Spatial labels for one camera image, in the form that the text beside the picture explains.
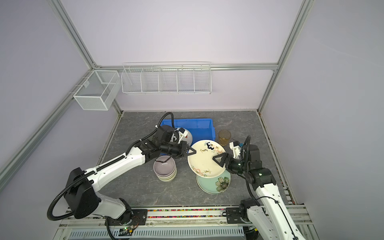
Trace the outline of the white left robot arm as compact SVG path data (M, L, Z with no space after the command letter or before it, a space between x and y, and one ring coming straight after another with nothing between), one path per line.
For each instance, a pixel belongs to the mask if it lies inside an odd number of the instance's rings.
M180 158L194 155L196 150L186 141L136 141L127 152L102 165L85 171L81 168L72 170L66 188L58 196L65 198L71 212L61 216L61 219L71 216L83 219L89 215L98 215L118 220L121 224L129 223L133 217L129 204L122 198L113 199L99 191L120 175L158 158L161 154Z

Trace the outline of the stacked lower bowls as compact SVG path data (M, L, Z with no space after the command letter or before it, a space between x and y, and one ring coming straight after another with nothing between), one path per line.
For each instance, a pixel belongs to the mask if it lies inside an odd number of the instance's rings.
M177 171L173 172L170 176L168 177L160 177L160 176L157 176L158 179L162 182L170 182L172 181L177 175Z

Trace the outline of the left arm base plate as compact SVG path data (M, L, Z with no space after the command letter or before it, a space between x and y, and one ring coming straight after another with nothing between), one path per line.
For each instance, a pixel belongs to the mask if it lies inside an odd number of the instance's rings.
M148 209L133 209L129 220L106 219L109 226L143 226L146 224Z

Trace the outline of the green flower plate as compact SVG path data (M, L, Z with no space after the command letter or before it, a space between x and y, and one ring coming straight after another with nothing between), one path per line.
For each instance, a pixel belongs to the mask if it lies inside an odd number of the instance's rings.
M231 174L224 171L220 176L215 178L203 178L196 176L198 186L211 195L217 195L225 192L231 183Z

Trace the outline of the watermelon pattern plate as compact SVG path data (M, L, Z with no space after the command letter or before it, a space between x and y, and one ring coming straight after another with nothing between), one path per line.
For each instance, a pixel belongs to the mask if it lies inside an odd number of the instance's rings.
M185 141L189 146L192 146L193 136L187 129L177 128L176 140L177 140L177 143Z

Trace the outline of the small white mesh basket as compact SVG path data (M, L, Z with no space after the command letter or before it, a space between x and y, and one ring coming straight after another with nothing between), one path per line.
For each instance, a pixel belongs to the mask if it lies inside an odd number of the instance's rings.
M108 111L121 87L118 71L94 70L74 93L74 98L83 110Z

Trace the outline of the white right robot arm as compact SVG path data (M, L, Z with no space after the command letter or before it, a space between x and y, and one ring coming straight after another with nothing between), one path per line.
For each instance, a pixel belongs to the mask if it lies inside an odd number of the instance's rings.
M272 172L264 168L259 158L250 154L235 159L230 154L213 157L219 166L246 180L251 196L239 205L241 218L251 222L264 240L303 240L280 195Z

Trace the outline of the aluminium mounting rail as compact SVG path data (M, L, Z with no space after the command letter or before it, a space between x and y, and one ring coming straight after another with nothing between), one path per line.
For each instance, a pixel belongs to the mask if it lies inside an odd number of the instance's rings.
M143 226L111 226L118 240L149 239L240 239L254 226L228 224L222 216L225 208L236 206L203 207L143 207L148 209ZM70 217L62 220L54 236L55 240L108 240L104 217L91 215L84 219Z

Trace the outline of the blue plastic bin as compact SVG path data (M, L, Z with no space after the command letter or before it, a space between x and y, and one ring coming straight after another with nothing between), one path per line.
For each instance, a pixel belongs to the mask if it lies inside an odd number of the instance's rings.
M193 136L193 143L201 140L215 141L216 133L212 119L176 119L174 125L177 128L187 129Z

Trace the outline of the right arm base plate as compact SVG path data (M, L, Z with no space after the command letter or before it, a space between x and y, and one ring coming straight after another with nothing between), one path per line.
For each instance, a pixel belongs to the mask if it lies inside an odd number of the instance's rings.
M241 211L239 207L229 207L225 208L225 211L222 213L222 216L226 218L228 224L247 224L241 216Z

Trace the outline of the purple top bowl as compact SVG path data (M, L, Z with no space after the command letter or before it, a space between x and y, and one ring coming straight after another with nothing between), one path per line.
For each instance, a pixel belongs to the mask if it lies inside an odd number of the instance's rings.
M160 156L155 159L153 169L156 175L168 177L176 171L176 163L170 156Z

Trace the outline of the amber glass cup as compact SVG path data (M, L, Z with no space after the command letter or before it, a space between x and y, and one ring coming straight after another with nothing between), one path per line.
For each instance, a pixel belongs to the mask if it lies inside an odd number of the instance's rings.
M231 140L232 134L228 130L220 130L219 131L219 144L221 146L226 146L229 144Z

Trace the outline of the cream floral plate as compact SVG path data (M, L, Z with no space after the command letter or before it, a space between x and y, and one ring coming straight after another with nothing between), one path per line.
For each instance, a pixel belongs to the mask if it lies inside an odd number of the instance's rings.
M217 164L213 157L226 153L225 149L215 141L201 140L192 145L196 153L188 156L191 170L202 178L215 178L225 171L225 167Z

